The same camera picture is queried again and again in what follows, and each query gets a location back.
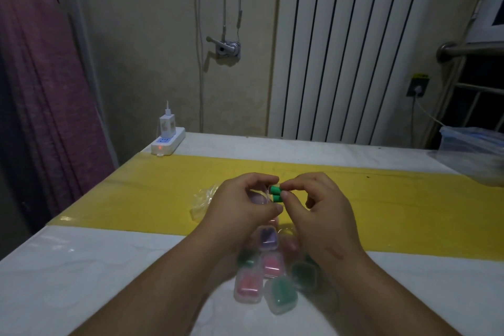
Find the metal bar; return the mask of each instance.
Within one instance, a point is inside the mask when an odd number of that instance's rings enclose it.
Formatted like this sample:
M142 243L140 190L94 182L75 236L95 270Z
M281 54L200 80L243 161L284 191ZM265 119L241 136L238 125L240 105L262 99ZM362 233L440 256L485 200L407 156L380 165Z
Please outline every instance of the metal bar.
M481 92L477 92L476 95L474 96L473 102L467 111L466 117L464 118L464 122L462 123L462 127L465 128L467 126L467 123L469 122L469 119L471 118L472 112L474 108L476 107L476 104L478 103L479 97L481 96Z
M454 57L465 55L504 56L504 42L472 43L459 46L454 42L448 42L438 48L436 59L438 63L445 63Z
M504 89L498 89L498 88L489 88L488 86L479 86L479 85L470 85L470 84L464 84L461 82L458 82L455 84L457 88L463 88L463 89L469 89L472 91L478 91L478 92L487 92L487 93L493 93L497 95L504 96Z
M504 113L501 116L501 119L499 122L497 122L497 125L495 125L495 131L499 132L501 130L502 125L504 124Z

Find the forearm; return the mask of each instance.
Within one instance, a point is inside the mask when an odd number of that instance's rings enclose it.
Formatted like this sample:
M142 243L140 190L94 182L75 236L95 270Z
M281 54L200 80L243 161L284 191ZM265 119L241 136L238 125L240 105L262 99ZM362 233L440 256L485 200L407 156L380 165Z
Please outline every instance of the forearm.
M379 334L460 335L367 255L345 262L334 262L329 273L353 297Z
M72 335L183 335L219 250L198 230L124 288Z

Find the yellow tablecloth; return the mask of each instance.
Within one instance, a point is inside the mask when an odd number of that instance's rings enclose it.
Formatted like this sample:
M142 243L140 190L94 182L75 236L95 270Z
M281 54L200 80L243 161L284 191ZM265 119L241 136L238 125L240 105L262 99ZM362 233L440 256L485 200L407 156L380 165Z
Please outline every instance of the yellow tablecloth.
M504 189L451 174L139 153L49 224L187 235L198 190L242 173L283 181L308 171L349 198L366 250L504 260Z

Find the left hand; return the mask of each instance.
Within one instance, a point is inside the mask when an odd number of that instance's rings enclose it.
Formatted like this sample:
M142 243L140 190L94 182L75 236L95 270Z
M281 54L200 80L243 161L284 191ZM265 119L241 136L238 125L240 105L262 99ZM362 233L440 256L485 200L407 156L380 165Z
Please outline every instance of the left hand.
M260 225L283 211L283 206L269 202L256 204L247 192L278 183L276 176L248 173L228 179L219 186L197 230L214 239L223 252L234 251Z

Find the hand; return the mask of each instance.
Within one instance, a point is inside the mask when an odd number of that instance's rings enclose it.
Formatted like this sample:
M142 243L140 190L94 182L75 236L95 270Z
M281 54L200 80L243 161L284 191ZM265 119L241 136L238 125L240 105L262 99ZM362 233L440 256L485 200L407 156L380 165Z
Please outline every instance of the hand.
M256 204L250 201L250 189L261 189L278 183L278 177L248 173L228 179L219 186L197 227L213 239L223 252L233 251L243 244L260 225L283 211L277 203Z
M306 173L280 184L281 197L310 256L321 267L366 255L352 206L324 173ZM306 210L290 190L308 193Z

